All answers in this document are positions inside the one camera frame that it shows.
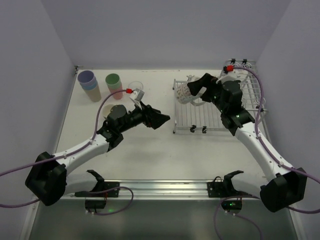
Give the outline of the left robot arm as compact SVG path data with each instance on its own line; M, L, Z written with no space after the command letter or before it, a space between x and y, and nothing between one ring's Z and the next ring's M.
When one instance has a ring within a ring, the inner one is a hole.
M106 189L105 180L96 171L87 170L84 174L72 172L89 160L116 148L124 139L123 132L140 124L156 130L169 120L169 115L143 103L132 111L122 104L114 105L102 127L85 142L54 155L41 153L25 185L45 206L55 204L67 194L101 194Z

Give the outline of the white patterned mug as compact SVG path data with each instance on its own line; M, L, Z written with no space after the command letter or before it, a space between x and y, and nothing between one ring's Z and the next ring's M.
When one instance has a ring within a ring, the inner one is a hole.
M184 81L178 85L175 90L175 97L180 104L186 105L190 103L195 107L205 104L204 101L200 100L200 97L205 93L206 88L202 87L197 95L192 95L188 87L188 83L195 82L199 79L200 78L197 76L190 76L187 81Z

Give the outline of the clear drinking glass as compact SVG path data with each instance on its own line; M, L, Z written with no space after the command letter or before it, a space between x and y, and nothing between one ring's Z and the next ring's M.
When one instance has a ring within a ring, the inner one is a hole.
M144 92L144 85L140 81L132 81L128 84L128 89L131 89L131 93Z

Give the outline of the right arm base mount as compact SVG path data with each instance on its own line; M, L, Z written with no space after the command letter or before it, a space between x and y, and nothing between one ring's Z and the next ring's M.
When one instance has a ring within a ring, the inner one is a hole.
M236 170L224 175L216 176L213 180L206 183L207 195L209 198L219 198L221 202L217 206L218 210L223 210L227 214L237 215L243 207L243 196L249 196L250 193L236 188L233 177L243 174L244 171Z

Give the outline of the light blue plastic cup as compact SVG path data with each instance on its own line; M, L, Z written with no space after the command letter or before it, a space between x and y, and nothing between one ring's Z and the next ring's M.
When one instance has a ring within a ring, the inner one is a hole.
M80 85L83 90L90 91L98 86L98 82L95 80L95 81L92 81L90 84L88 83L88 85L85 85L84 83L80 82Z

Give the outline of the dark blue ceramic mug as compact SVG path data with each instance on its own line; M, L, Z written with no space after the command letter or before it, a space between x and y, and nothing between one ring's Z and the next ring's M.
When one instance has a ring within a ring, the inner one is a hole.
M102 109L102 116L106 120L108 118L108 115L111 113L112 108L114 107L114 104L107 104Z

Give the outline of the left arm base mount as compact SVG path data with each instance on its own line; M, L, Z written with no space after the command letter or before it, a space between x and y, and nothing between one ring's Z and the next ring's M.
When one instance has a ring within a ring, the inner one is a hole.
M119 196L120 183L116 181L106 182L105 179L94 170L87 170L85 180L80 180L77 187L88 187L86 190L77 190L74 196L85 198L84 207L91 214L100 214L107 205L107 198Z

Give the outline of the green plastic cup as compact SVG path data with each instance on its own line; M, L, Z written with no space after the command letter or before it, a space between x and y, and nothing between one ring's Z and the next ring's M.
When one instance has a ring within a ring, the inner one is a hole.
M117 90L122 88L120 76L116 73L108 74L105 77L105 83L110 90Z

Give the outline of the beige plastic cup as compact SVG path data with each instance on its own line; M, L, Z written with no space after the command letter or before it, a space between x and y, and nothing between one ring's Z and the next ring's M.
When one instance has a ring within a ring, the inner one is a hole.
M84 92L92 102L99 102L102 99L100 88L98 86L91 90L85 90Z

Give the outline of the pink plastic cup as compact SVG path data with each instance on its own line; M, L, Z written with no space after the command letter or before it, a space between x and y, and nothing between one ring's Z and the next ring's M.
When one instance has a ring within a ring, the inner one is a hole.
M120 100L123 98L123 87L120 86L118 88L109 88L109 92L112 94L112 97L115 99L115 100Z

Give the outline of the lavender plastic cup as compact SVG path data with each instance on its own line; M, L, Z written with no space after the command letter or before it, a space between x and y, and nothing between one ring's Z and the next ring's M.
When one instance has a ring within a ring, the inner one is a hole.
M90 70L84 70L78 74L77 80L81 84L88 85L95 81L95 74Z

